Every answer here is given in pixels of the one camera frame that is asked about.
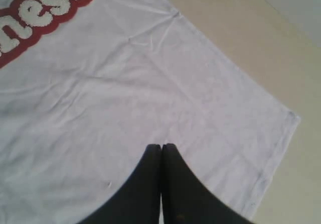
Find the beige floor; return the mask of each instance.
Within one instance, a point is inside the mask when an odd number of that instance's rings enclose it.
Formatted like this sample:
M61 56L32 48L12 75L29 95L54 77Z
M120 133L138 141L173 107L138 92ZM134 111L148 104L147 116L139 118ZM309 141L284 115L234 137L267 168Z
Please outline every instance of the beige floor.
M321 223L321 49L265 0L170 1L302 117L254 221Z

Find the floor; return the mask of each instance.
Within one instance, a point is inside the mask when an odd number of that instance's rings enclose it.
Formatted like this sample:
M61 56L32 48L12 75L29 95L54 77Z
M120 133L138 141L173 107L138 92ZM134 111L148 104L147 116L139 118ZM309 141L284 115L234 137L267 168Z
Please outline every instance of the floor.
M265 0L170 0L302 118L254 221L321 223L321 49Z

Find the tiled floor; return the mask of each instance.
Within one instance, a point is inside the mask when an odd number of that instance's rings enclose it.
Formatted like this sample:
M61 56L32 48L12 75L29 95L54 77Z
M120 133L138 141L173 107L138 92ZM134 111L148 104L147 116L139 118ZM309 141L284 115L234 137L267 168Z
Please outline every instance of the tiled floor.
M321 223L321 49L265 0L170 1L302 117L254 221Z

